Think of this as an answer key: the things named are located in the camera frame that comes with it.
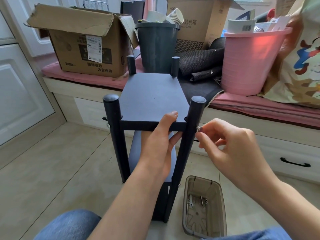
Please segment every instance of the aoc cardboard box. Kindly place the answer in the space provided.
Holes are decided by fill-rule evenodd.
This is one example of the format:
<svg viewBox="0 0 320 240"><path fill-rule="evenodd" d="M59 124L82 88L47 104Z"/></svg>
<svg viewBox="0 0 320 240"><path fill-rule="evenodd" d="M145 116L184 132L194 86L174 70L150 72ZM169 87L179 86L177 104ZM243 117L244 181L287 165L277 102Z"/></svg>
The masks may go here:
<svg viewBox="0 0 320 240"><path fill-rule="evenodd" d="M46 29L63 71L118 77L138 46L130 15L37 4L26 24Z"/></svg>
<svg viewBox="0 0 320 240"><path fill-rule="evenodd" d="M176 52L207 49L222 34L229 8L244 10L234 0L168 0L167 15L179 8L184 17Z"/></svg>

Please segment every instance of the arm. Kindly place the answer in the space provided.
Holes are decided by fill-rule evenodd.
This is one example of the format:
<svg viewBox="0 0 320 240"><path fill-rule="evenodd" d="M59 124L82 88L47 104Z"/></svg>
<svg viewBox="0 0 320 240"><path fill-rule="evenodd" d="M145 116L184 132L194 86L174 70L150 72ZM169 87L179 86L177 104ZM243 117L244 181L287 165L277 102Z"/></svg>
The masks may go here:
<svg viewBox="0 0 320 240"><path fill-rule="evenodd" d="M160 188L171 167L171 150L181 137L168 139L177 112L166 114L153 132L141 133L140 159L88 240L145 239Z"/></svg>
<svg viewBox="0 0 320 240"><path fill-rule="evenodd" d="M260 204L292 240L320 239L320 211L276 177L251 130L214 119L196 137L214 165Z"/></svg>

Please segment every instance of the black monitor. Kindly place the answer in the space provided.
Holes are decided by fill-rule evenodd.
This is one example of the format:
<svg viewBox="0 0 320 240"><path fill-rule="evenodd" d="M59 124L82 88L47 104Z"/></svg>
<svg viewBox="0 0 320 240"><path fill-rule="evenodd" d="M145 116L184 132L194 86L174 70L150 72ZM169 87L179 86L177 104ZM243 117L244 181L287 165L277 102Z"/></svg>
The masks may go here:
<svg viewBox="0 0 320 240"><path fill-rule="evenodd" d="M145 4L146 0L122 1L120 13L131 15L134 23L137 24L138 20L143 19Z"/></svg>

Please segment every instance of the transparent brown plastic container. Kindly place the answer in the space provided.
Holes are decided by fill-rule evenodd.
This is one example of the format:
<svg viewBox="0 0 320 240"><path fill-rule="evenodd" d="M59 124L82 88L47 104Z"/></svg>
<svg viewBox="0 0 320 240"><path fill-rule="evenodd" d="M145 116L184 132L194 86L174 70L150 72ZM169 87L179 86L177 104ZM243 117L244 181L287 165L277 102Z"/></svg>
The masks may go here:
<svg viewBox="0 0 320 240"><path fill-rule="evenodd" d="M190 195L193 208L189 206L187 214L187 200L190 200ZM186 178L182 227L186 234L198 238L218 238L227 235L222 190L217 182L196 176Z"/></svg>

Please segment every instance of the cartoon print bag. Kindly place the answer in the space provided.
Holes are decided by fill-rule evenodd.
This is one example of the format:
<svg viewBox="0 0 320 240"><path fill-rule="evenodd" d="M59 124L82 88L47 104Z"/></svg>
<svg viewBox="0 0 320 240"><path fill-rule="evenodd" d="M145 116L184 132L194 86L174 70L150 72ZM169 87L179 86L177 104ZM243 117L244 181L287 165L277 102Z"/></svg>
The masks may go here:
<svg viewBox="0 0 320 240"><path fill-rule="evenodd" d="M296 0L288 34L259 94L320 109L320 0Z"/></svg>

